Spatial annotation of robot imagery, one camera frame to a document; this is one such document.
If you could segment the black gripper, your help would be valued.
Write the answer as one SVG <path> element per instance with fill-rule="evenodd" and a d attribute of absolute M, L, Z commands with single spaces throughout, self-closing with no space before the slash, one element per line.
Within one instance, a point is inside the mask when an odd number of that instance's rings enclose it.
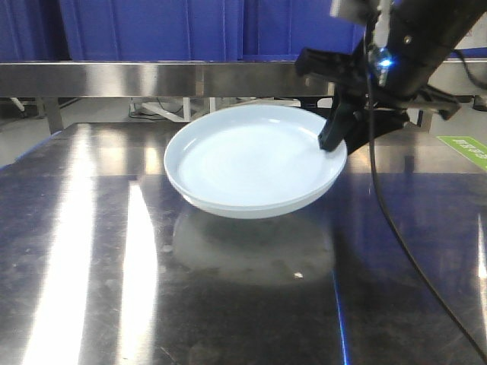
<path fill-rule="evenodd" d="M 335 85 L 330 114 L 318 136 L 320 149 L 331 152 L 344 141 L 352 154 L 369 143 L 367 97 L 379 109 L 374 111 L 374 138 L 402 129 L 409 122 L 408 108 L 432 110 L 443 119 L 453 116 L 458 101 L 428 80 L 456 46 L 455 40 L 417 39 L 383 49 L 366 49 L 360 42 L 352 54 L 302 49 L 294 64 L 298 75 L 320 76 Z"/>

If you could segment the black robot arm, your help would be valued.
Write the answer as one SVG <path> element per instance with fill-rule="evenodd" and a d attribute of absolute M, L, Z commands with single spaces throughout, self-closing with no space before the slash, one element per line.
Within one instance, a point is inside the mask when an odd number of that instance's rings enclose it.
<path fill-rule="evenodd" d="M 484 1 L 401 1 L 390 9 L 369 6 L 353 53 L 304 48 L 294 66 L 300 76 L 335 85 L 320 149 L 341 143 L 352 153 L 375 138 L 402 129 L 409 108 L 448 120 L 460 108 L 453 95 L 429 85 L 441 63 L 486 13 Z"/>

